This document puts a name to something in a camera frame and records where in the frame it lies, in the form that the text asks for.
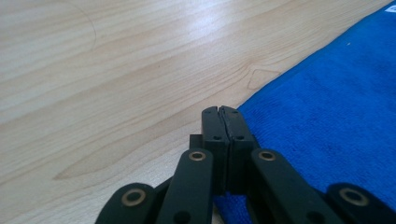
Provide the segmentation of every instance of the blue towel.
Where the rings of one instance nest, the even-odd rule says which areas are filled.
[[[325,192],[352,183],[393,210],[395,5],[366,17],[239,107],[261,146],[282,153],[312,187]],[[227,224],[250,223],[245,197],[215,203]]]

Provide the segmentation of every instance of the tabletop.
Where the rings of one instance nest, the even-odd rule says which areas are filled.
[[[118,188],[173,174],[203,109],[389,2],[2,1],[0,223],[93,223]]]

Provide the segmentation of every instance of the towel label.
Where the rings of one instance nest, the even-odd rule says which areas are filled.
[[[385,11],[387,11],[387,12],[396,12],[396,6],[388,7],[388,9],[385,10]]]

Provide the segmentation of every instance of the light wood surface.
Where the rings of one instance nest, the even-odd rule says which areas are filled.
[[[0,223],[93,223],[381,1],[2,1]]]

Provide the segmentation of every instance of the wood grain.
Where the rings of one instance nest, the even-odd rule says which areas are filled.
[[[381,1],[2,1],[0,223],[93,223]]]

